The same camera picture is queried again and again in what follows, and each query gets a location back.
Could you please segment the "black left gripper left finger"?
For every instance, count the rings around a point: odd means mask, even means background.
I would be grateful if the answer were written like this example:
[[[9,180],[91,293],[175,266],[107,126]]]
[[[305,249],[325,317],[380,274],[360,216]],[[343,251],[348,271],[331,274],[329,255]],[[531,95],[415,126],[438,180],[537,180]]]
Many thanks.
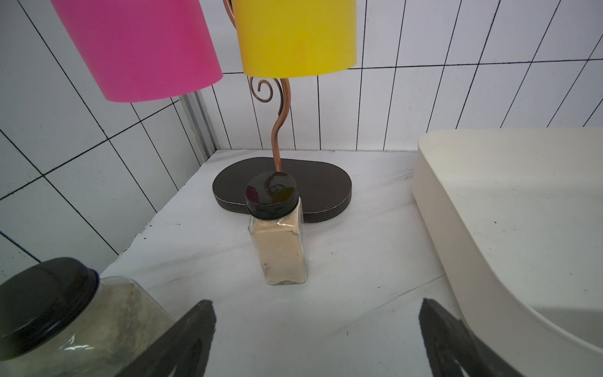
[[[216,323],[212,301],[200,301],[118,375],[203,376]]]

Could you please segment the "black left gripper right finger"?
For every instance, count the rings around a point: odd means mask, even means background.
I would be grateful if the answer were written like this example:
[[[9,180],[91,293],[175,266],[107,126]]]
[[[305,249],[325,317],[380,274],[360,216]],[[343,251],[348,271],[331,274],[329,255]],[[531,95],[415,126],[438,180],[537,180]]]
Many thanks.
[[[424,298],[419,324],[434,376],[519,376],[440,303]]]

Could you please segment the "cream plastic storage box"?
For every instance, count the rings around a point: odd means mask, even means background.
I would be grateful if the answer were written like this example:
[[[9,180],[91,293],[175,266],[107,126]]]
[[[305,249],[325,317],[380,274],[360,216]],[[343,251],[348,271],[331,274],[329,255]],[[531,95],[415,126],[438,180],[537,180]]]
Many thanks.
[[[602,132],[443,130],[412,192],[471,331],[526,376],[602,374]]]

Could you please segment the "glass jar with grey contents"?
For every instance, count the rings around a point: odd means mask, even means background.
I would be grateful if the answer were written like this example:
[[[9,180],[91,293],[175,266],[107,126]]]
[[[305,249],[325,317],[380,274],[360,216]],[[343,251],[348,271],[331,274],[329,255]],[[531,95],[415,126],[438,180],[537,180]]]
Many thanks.
[[[136,281],[51,259],[1,284],[1,374],[114,376],[173,324]]]

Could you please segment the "glass jar with beige contents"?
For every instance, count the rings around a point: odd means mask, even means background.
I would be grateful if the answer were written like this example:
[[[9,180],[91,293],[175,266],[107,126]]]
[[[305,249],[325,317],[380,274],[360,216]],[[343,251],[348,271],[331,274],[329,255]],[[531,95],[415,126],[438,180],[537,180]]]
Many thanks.
[[[277,171],[260,174],[247,184],[245,200],[251,215],[248,231],[266,282],[304,284],[303,208],[295,179]]]

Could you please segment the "pink plastic goblet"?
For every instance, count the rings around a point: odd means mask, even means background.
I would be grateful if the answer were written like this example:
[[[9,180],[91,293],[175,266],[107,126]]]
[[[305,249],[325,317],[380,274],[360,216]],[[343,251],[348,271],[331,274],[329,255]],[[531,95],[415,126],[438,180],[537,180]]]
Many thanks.
[[[181,96],[223,77],[198,0],[52,5],[108,101]]]

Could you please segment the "yellow plastic goblet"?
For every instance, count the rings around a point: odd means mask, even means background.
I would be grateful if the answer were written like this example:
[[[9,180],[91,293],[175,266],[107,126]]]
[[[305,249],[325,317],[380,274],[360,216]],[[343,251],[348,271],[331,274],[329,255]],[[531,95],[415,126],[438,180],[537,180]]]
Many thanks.
[[[243,72],[289,79],[356,65],[355,1],[233,1]]]

